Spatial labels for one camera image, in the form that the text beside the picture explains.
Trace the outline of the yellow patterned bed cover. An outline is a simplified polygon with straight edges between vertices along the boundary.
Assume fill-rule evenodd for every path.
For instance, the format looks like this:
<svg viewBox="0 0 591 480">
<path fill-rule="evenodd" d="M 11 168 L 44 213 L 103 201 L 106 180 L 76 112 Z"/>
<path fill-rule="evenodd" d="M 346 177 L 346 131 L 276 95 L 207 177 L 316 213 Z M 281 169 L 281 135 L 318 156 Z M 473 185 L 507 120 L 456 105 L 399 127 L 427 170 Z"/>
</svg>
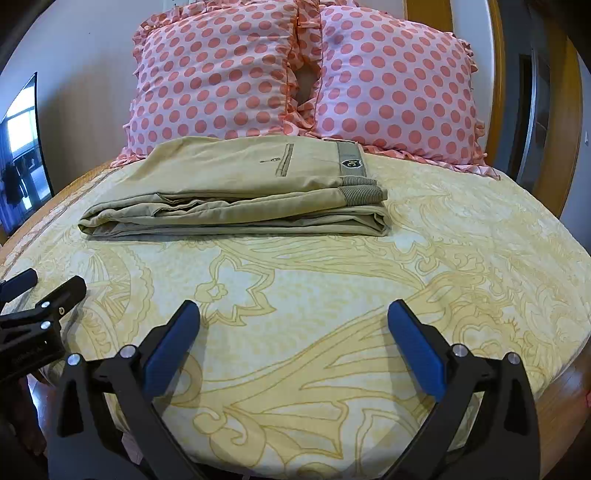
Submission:
<svg viewBox="0 0 591 480">
<path fill-rule="evenodd" d="M 93 240 L 78 221 L 125 176 L 115 169 L 17 234 L 1 275 L 38 274 L 17 309 L 82 277 L 87 294 L 62 337 L 87 359 L 139 343 L 195 302 L 197 341 L 156 402 L 186 454 L 278 478 L 370 479 L 433 405 L 394 345 L 388 306 L 405 300 L 478 355 L 518 353 L 542 397 L 589 340 L 590 257 L 508 178 L 368 163 L 389 191 L 384 237 Z"/>
</svg>

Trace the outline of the pink polka dot pillow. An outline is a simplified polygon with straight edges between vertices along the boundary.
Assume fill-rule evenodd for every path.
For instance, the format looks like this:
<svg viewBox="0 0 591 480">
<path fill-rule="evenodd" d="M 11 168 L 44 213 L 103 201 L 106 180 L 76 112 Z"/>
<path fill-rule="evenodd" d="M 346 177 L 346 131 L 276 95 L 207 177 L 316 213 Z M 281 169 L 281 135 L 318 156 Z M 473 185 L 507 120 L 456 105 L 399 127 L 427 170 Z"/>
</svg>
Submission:
<svg viewBox="0 0 591 480">
<path fill-rule="evenodd" d="M 354 1 L 302 1 L 297 58 L 317 79 L 301 134 L 494 178 L 479 140 L 468 42 Z"/>
</svg>

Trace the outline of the wooden door frame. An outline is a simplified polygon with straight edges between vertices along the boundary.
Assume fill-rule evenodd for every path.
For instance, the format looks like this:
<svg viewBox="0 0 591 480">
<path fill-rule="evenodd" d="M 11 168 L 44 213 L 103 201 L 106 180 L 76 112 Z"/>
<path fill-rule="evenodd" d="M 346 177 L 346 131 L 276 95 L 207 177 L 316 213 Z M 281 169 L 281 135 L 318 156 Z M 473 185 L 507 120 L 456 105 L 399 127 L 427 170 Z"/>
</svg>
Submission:
<svg viewBox="0 0 591 480">
<path fill-rule="evenodd" d="M 489 165 L 555 216 L 576 169 L 583 120 L 577 51 L 543 1 L 407 1 L 405 16 L 468 41 L 480 68 Z"/>
</svg>

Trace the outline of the beige khaki pants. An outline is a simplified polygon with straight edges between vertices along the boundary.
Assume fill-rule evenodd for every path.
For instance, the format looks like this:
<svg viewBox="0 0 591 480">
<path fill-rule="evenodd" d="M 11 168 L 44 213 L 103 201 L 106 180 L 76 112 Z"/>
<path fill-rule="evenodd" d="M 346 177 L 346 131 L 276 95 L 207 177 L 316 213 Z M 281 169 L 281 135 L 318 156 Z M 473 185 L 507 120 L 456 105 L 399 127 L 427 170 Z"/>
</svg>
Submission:
<svg viewBox="0 0 591 480">
<path fill-rule="evenodd" d="M 296 136 L 184 137 L 158 145 L 78 222 L 135 235 L 386 235 L 388 191 L 356 143 Z"/>
</svg>

